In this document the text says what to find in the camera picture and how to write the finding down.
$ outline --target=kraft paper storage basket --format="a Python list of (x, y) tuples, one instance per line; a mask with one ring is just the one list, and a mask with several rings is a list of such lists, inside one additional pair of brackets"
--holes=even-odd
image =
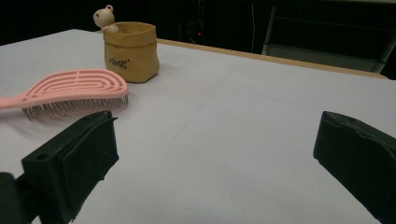
[(115, 24), (118, 32), (104, 33), (106, 68), (127, 82), (148, 81), (160, 69), (156, 27), (135, 21)]

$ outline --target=hairbrush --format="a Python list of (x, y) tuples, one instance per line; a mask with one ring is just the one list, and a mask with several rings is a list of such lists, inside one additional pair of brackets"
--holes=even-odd
[(124, 109), (127, 93), (125, 80), (109, 70), (68, 70), (43, 77), (16, 96), (0, 97), (0, 109), (21, 108), (30, 121), (56, 119)]

